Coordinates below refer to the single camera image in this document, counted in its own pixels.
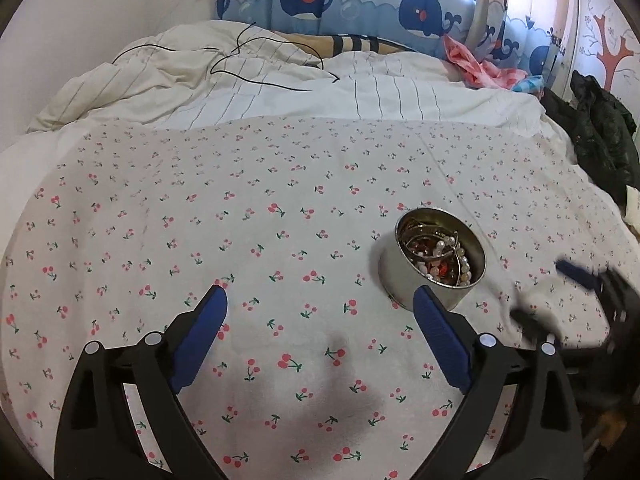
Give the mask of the black jacket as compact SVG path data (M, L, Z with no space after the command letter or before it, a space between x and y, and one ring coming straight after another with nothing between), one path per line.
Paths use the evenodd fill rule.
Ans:
M593 76L572 73L570 88L574 105L549 89L540 102L572 141L580 168L624 210L627 192L639 188L639 154L634 145L637 124L622 102Z

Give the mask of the blue whale print curtain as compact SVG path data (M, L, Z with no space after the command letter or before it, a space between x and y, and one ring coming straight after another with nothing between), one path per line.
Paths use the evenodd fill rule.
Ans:
M278 32L368 36L428 55L449 36L477 61L550 70L565 36L570 0L216 0L216 18Z

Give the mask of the pink crumpled cloth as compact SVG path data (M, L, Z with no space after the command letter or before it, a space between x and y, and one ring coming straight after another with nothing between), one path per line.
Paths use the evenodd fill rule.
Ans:
M442 37L442 44L447 61L457 67L463 80L471 88L511 90L527 77L525 70L500 68L487 60L478 62L464 44L448 35Z

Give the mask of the turquoise cloth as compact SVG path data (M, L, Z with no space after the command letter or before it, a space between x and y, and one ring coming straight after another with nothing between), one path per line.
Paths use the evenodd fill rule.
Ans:
M544 77L541 75L528 76L514 84L511 90L513 92L527 93L533 94L534 96L539 96L542 92L544 92Z

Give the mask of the striped tan pillow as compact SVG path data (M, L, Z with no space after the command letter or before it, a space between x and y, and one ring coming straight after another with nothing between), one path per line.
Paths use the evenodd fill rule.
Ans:
M307 53L317 58L334 58L344 52L374 52L377 54L391 54L397 52L411 52L410 48L391 41L378 39L371 36L360 35L330 35L314 36L285 34L279 32L279 36Z

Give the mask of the white striped duvet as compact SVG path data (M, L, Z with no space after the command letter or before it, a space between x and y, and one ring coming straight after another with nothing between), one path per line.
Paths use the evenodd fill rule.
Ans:
M552 122L526 93L468 88L456 68L418 52L317 58L257 26L178 25L67 81L27 127L125 119L198 128L255 116L465 122L545 136Z

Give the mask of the round silver metal tin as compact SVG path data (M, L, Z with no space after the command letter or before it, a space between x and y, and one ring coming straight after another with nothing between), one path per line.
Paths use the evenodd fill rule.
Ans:
M483 278L480 239L459 218L437 208L406 211L386 236L378 275L395 304L413 309L413 294L426 286L452 310Z

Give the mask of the cherry print bed sheet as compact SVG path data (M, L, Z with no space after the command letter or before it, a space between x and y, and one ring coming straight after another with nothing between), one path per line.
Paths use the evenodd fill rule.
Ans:
M482 242L485 276L459 308L510 346L514 292L571 344L606 337L597 299L559 278L556 259L639 278L636 242L550 129L110 122L32 186L3 257L2 405L50 466L82 347L134 344L218 285L228 314L180 399L224 472L407 479L461 402L378 279L378 253L418 207Z

